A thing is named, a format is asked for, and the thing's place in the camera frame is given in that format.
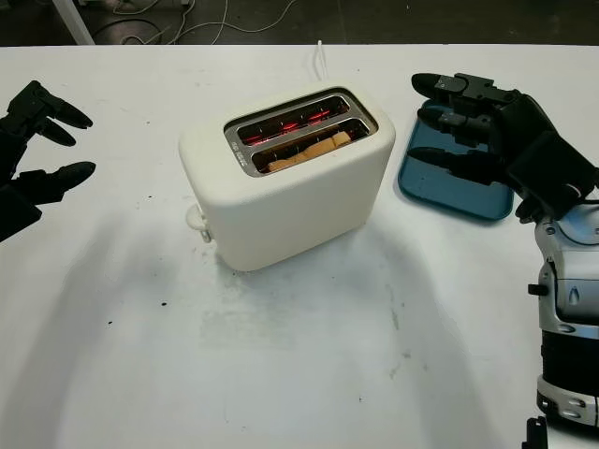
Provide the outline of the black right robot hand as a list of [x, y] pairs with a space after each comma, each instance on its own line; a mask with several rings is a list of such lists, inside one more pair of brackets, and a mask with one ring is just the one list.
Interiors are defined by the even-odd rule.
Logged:
[[547, 187], [533, 186], [533, 163], [524, 156], [534, 143], [556, 135], [546, 113], [527, 94], [502, 90], [494, 81], [477, 76], [444, 76], [416, 73], [412, 87], [446, 108], [420, 108], [417, 117], [427, 126], [449, 134], [469, 148], [464, 154], [417, 147], [408, 155], [445, 169], [456, 178], [484, 185], [494, 182], [509, 187], [524, 200], [517, 213], [529, 223], [543, 217], [561, 219], [572, 208], [560, 193], [551, 197]]

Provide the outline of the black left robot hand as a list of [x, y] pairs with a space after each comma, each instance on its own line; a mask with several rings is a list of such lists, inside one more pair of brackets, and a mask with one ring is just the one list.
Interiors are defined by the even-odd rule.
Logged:
[[29, 140], [35, 135], [65, 147], [76, 144], [61, 123], [79, 129], [93, 125], [82, 111], [51, 94], [36, 80], [30, 81], [9, 102], [7, 115], [1, 118], [1, 184], [14, 188], [35, 205], [60, 202], [67, 191], [95, 172], [95, 163], [84, 161], [52, 173], [42, 169], [16, 173]]

